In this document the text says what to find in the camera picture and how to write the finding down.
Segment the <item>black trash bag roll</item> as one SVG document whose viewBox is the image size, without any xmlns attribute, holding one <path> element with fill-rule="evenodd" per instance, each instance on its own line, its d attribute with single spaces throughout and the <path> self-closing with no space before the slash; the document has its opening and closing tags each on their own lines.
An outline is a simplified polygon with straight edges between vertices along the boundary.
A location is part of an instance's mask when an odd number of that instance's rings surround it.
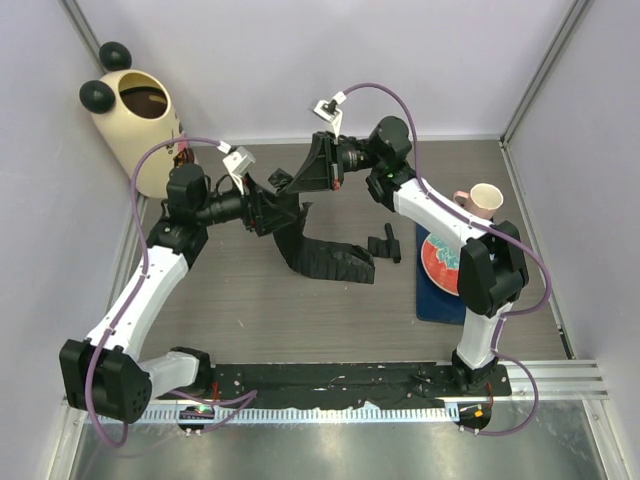
<svg viewBox="0 0 640 480">
<path fill-rule="evenodd" d="M 392 259 L 394 263 L 401 262 L 401 249 L 399 240 L 395 237 L 390 223 L 384 225 L 385 238 L 369 236 L 367 249 L 375 258 Z"/>
</svg>

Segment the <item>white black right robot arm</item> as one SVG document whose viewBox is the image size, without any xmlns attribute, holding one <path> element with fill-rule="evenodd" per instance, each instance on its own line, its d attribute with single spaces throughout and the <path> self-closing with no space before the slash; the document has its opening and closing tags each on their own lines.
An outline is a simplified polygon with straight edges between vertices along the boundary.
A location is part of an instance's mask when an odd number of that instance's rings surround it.
<svg viewBox="0 0 640 480">
<path fill-rule="evenodd" d="M 511 310 L 529 276 L 518 229 L 494 225 L 453 201 L 426 189 L 409 165 L 412 150 L 407 124 L 383 118 L 366 139 L 316 132 L 304 163 L 280 191 L 299 194 L 336 190 L 347 172 L 368 171 L 374 201 L 436 235 L 459 258 L 457 289 L 465 305 L 462 337 L 452 353 L 451 380 L 457 391 L 481 391 L 497 365 L 492 342 L 500 315 Z"/>
</svg>

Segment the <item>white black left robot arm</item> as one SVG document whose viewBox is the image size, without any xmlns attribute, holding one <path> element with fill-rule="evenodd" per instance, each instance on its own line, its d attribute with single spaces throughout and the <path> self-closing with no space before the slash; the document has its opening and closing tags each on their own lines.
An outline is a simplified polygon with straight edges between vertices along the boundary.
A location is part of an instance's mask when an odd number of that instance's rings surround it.
<svg viewBox="0 0 640 480">
<path fill-rule="evenodd" d="M 142 239 L 137 272 L 87 337 L 68 340 L 60 351 L 70 406 L 95 421 L 109 418 L 130 425 L 157 397 L 178 390 L 200 399 L 211 391 L 207 353 L 174 347 L 142 361 L 141 348 L 162 306 L 207 243 L 208 227 L 239 220 L 264 236 L 291 225 L 299 212 L 292 181 L 278 169 L 269 178 L 273 188 L 266 190 L 244 173 L 237 185 L 218 192 L 197 164 L 170 172 L 164 213 Z"/>
</svg>

